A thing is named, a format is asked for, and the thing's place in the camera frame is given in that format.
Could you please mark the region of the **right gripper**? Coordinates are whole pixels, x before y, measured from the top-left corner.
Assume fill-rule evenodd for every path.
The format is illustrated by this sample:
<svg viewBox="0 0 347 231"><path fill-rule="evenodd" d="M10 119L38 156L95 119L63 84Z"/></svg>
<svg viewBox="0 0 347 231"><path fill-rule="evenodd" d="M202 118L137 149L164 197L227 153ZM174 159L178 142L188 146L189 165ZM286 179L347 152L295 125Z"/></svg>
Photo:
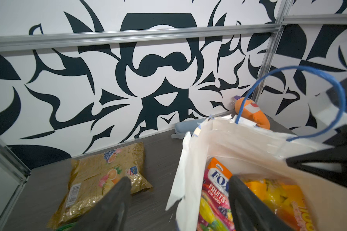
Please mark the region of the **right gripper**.
<svg viewBox="0 0 347 231"><path fill-rule="evenodd" d="M347 78L340 84L346 94L346 109L334 128L337 134L325 141L325 144L335 147L289 157L286 159L286 164L347 188Z"/></svg>

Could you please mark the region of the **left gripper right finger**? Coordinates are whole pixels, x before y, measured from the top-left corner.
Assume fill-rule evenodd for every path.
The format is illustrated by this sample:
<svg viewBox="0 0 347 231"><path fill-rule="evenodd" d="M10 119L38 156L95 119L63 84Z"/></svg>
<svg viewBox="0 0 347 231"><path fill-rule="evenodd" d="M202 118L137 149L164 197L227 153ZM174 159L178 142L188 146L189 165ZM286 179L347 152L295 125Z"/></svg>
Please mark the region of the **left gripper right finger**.
<svg viewBox="0 0 347 231"><path fill-rule="evenodd" d="M237 176L229 182L229 204L236 231L291 231Z"/></svg>

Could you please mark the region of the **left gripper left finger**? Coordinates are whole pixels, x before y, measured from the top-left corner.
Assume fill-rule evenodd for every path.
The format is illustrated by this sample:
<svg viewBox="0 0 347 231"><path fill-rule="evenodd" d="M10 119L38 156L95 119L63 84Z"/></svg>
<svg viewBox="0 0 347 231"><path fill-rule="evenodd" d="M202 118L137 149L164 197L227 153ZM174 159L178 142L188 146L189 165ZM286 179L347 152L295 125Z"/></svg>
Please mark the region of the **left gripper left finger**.
<svg viewBox="0 0 347 231"><path fill-rule="evenodd" d="M72 231L123 231L131 200L131 181L120 181L71 228Z"/></svg>

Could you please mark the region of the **gold snack bag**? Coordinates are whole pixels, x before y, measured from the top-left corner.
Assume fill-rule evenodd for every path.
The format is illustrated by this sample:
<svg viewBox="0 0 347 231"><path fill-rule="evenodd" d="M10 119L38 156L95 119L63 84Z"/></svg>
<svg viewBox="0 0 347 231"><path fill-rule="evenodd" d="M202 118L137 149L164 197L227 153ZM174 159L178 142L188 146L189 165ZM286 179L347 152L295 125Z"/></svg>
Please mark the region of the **gold snack bag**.
<svg viewBox="0 0 347 231"><path fill-rule="evenodd" d="M131 194L152 188L144 172L142 142L72 160L68 192L47 227L53 230L88 212L123 177L131 181Z"/></svg>

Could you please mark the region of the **blue checkered paper bag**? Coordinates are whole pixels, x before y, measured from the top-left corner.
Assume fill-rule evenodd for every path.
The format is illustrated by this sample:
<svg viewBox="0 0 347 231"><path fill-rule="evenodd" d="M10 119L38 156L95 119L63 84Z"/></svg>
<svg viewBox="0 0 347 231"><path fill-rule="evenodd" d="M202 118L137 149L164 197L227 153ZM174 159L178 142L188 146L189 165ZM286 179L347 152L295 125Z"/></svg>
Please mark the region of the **blue checkered paper bag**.
<svg viewBox="0 0 347 231"><path fill-rule="evenodd" d="M300 187L315 231L347 231L347 188L287 166L286 159L334 148L325 141L346 109L346 94L339 80L316 68L299 66L332 87L310 103L324 129L311 135L279 133L260 128L240 115L210 117L183 139L183 148L167 208L177 204L176 228L196 231L205 170L214 157L239 179L274 179Z"/></svg>

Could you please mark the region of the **green yellow snack packet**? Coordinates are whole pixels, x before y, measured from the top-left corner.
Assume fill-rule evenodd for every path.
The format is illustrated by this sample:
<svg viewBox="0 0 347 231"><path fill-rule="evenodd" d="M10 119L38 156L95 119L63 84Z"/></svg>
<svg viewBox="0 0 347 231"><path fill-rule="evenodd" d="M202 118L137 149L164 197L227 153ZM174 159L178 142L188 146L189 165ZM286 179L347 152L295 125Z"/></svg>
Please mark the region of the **green yellow snack packet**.
<svg viewBox="0 0 347 231"><path fill-rule="evenodd" d="M65 224L65 225L59 227L58 229L56 229L56 231L70 231L76 224L77 224L77 222Z"/></svg>

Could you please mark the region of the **pink fruit candy bag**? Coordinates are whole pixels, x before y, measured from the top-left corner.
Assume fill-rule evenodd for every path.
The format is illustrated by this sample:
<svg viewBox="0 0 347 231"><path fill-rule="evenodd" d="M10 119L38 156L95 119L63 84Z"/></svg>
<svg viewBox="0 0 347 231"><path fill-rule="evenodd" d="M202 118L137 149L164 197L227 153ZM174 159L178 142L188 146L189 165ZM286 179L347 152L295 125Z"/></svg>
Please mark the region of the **pink fruit candy bag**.
<svg viewBox="0 0 347 231"><path fill-rule="evenodd" d="M196 230L235 230L228 195L231 176L231 172L216 158L210 160L203 177Z"/></svg>

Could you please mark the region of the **orange yellow snack bag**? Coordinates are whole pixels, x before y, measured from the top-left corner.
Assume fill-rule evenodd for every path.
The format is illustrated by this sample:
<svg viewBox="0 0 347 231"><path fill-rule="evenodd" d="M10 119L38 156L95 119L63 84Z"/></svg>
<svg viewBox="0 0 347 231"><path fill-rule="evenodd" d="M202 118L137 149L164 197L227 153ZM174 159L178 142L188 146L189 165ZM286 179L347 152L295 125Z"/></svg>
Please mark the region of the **orange yellow snack bag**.
<svg viewBox="0 0 347 231"><path fill-rule="evenodd" d="M285 184L274 179L241 177L241 181L295 231L314 231L312 218L305 204L304 195L297 185Z"/></svg>

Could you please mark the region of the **orange plush toy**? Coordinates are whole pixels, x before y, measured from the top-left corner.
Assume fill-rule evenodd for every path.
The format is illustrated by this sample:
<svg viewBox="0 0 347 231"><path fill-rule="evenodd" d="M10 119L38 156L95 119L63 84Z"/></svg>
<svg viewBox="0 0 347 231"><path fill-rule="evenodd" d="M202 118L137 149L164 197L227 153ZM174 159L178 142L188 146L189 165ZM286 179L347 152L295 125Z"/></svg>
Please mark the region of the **orange plush toy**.
<svg viewBox="0 0 347 231"><path fill-rule="evenodd" d="M241 108L243 101L245 101L243 112L241 117L248 119L252 122L255 122L256 125L260 128L269 130L270 121L267 116L261 111L260 107L251 99L234 96L232 104L234 105L235 113L238 114Z"/></svg>

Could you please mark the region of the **blue glasses case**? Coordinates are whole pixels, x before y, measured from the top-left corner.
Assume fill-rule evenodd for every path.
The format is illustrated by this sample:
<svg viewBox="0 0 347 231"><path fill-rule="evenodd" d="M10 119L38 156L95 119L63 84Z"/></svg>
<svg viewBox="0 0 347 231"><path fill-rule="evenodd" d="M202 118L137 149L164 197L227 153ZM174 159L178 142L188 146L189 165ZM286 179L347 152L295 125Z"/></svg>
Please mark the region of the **blue glasses case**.
<svg viewBox="0 0 347 231"><path fill-rule="evenodd" d="M187 132L190 132L191 135L194 133L195 129L205 120L195 119L189 121L178 122L174 125L174 134L171 135L172 139L184 139Z"/></svg>

